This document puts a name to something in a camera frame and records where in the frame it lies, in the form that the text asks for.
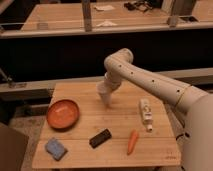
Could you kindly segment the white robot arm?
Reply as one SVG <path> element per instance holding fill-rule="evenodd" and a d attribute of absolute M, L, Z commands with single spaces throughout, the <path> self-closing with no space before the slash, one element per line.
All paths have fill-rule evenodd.
<path fill-rule="evenodd" d="M 186 115 L 181 155 L 183 171 L 213 169 L 213 94 L 193 85 L 132 65 L 133 54 L 123 48 L 105 58 L 104 84 L 109 93 L 122 79 L 175 106 Z"/>

